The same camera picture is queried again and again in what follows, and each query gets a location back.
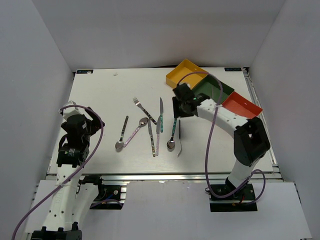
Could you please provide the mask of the fork with green handle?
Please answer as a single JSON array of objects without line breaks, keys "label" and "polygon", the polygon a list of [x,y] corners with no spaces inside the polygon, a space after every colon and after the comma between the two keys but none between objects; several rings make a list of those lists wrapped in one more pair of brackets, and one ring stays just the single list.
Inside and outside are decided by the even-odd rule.
[{"label": "fork with green handle", "polygon": [[178,140],[179,140],[179,144],[180,144],[180,150],[177,154],[177,158],[181,155],[182,149],[183,149],[182,142],[181,142],[181,119],[180,118],[178,120]]}]

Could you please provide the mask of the fork with black patterned handle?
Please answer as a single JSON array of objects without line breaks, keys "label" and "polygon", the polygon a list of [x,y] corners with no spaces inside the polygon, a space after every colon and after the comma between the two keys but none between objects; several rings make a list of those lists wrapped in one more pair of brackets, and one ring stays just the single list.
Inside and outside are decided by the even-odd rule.
[{"label": "fork with black patterned handle", "polygon": [[155,119],[149,114],[149,112],[142,106],[142,104],[140,103],[140,101],[139,101],[136,97],[134,97],[132,100],[133,100],[134,104],[135,104],[138,108],[140,108],[140,109],[144,112],[144,114],[145,114],[155,125],[157,125],[156,120],[155,120]]}]

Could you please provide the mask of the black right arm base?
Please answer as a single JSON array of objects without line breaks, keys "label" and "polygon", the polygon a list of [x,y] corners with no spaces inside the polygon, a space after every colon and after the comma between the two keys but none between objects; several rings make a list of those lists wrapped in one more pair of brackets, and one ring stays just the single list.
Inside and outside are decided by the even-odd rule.
[{"label": "black right arm base", "polygon": [[257,212],[258,207],[255,202],[255,191],[252,184],[247,184],[237,193],[226,197],[217,198],[210,193],[208,187],[205,191],[209,195],[210,211],[213,213],[231,213],[231,212]]}]

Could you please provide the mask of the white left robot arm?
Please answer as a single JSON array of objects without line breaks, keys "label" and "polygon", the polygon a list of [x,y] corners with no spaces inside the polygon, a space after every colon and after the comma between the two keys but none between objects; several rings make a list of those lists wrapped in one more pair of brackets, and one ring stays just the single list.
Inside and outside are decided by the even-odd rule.
[{"label": "white left robot arm", "polygon": [[58,144],[55,189],[45,197],[52,201],[41,229],[31,235],[33,240],[81,240],[81,220],[91,202],[105,196],[106,187],[97,181],[85,183],[83,190],[78,187],[82,171],[94,155],[89,150],[90,138],[103,132],[105,126],[91,107],[84,107],[86,114],[79,108],[70,104],[60,110],[65,119],[61,128],[66,134]]}]

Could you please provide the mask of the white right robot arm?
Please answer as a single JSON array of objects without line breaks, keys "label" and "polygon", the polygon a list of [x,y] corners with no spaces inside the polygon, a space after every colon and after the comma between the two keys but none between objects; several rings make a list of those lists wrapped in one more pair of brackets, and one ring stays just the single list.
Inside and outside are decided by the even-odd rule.
[{"label": "white right robot arm", "polygon": [[208,120],[233,138],[235,164],[225,180],[226,195],[236,200],[244,193],[244,185],[254,168],[271,148],[264,124],[259,117],[247,118],[217,104],[204,93],[196,95],[186,83],[173,89],[175,117]]}]

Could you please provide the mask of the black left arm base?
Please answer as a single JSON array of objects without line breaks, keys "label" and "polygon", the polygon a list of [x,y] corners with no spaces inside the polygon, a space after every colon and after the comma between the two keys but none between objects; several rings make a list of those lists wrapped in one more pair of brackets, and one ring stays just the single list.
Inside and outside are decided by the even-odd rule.
[{"label": "black left arm base", "polygon": [[78,183],[80,187],[88,184],[97,187],[98,194],[90,206],[91,210],[121,210],[123,208],[120,185],[104,184],[101,175],[86,175]]}]

